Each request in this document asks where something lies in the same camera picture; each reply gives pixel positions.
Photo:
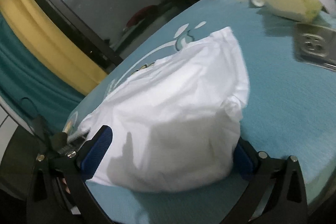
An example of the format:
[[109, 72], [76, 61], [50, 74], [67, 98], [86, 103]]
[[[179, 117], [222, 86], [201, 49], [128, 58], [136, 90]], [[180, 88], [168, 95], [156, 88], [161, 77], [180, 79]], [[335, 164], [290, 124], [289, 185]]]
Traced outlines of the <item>white large garment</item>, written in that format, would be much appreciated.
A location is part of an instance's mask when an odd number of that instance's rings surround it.
[[139, 192], [181, 192], [227, 177], [249, 77], [231, 28], [129, 76], [78, 127], [113, 140], [92, 180]]

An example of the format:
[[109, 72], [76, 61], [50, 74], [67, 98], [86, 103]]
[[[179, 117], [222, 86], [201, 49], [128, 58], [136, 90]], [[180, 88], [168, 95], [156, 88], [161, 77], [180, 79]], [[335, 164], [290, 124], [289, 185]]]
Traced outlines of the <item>teal curtain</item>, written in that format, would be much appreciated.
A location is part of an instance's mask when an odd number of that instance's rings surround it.
[[36, 116], [63, 128], [81, 94], [49, 71], [18, 39], [1, 14], [1, 97], [26, 123]]

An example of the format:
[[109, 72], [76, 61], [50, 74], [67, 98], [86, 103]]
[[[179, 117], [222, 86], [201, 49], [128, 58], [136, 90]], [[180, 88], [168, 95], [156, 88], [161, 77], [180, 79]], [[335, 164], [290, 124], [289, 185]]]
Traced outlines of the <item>grey power socket strip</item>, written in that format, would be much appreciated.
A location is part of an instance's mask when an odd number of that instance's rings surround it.
[[335, 29], [297, 23], [293, 44], [297, 60], [335, 71]]

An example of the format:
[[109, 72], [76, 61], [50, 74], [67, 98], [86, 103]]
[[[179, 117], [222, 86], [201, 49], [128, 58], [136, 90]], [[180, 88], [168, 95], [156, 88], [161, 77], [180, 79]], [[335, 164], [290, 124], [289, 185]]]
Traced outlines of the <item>yellow curtain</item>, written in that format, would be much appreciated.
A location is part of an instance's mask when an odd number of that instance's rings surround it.
[[35, 0], [1, 0], [1, 14], [22, 44], [79, 93], [88, 94], [109, 74], [80, 51]]

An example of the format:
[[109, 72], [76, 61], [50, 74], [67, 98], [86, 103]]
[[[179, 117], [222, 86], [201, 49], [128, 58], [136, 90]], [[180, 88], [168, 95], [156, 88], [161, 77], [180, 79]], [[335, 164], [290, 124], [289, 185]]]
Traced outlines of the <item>yellow white folded cloth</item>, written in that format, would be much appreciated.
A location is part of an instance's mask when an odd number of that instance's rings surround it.
[[310, 23], [322, 10], [319, 0], [262, 0], [274, 15], [297, 22]]

